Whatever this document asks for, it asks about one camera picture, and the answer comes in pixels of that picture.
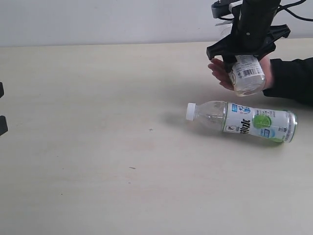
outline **bottle cap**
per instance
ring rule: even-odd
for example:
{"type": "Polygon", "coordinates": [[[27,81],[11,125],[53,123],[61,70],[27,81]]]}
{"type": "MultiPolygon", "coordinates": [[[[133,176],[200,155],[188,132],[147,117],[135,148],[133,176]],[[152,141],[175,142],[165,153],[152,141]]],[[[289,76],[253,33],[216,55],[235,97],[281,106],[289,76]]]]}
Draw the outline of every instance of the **bottle cap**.
{"type": "Polygon", "coordinates": [[[196,104],[195,103],[189,103],[187,106],[187,112],[186,112],[186,119],[188,121],[193,121],[196,111],[196,104]]]}

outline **beige table surface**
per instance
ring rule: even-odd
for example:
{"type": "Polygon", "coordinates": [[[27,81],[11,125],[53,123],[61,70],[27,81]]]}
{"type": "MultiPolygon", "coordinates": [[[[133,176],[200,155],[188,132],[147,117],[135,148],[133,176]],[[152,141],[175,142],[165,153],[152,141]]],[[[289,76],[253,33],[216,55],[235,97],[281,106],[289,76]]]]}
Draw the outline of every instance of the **beige table surface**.
{"type": "MultiPolygon", "coordinates": [[[[208,45],[0,48],[0,234],[313,234],[313,110],[223,89],[208,45]],[[184,121],[188,102],[210,100],[290,109],[296,137],[184,121]]],[[[271,55],[311,56],[313,39],[271,55]]]]}

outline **water bottle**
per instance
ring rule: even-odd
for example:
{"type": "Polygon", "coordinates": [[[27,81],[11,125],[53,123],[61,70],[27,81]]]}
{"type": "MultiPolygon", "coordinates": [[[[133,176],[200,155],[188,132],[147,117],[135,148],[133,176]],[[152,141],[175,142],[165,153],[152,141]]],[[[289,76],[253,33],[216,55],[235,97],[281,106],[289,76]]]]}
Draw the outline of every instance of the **water bottle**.
{"type": "MultiPolygon", "coordinates": [[[[230,34],[232,23],[219,24],[221,37],[230,34]]],[[[233,84],[237,96],[247,96],[261,92],[266,79],[259,60],[253,55],[237,55],[229,78],[233,84]]]]}
{"type": "Polygon", "coordinates": [[[224,101],[189,103],[186,119],[197,120],[213,130],[287,143],[293,139],[298,125],[296,115],[289,111],[250,108],[224,101]]]}

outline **clear plastic bottle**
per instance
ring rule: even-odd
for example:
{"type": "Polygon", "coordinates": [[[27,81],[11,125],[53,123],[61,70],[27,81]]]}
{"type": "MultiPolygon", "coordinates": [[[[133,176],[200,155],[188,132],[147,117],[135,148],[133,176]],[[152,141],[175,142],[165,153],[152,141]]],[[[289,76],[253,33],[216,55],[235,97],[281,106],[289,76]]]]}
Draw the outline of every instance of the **clear plastic bottle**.
{"type": "MultiPolygon", "coordinates": [[[[219,24],[221,38],[230,34],[232,24],[225,22],[219,24]]],[[[234,86],[237,96],[247,96],[261,92],[265,86],[266,78],[259,60],[253,55],[236,56],[237,63],[234,64],[229,73],[230,80],[234,86]]]]}
{"type": "Polygon", "coordinates": [[[291,142],[297,117],[289,111],[250,108],[224,101],[189,103],[186,119],[227,133],[250,134],[275,142],[291,142]]]}

